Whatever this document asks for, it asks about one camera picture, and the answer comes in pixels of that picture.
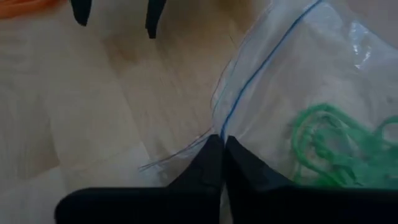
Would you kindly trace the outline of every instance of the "green plastic object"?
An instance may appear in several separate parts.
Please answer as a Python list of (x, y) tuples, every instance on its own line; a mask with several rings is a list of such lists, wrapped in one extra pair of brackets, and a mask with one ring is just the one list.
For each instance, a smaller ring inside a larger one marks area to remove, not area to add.
[[(368, 131), (329, 104), (311, 106), (293, 126), (291, 147), (298, 159), (294, 181), (320, 187), (398, 189), (398, 144), (383, 130), (398, 116)], [(303, 166), (316, 172), (303, 175)]]

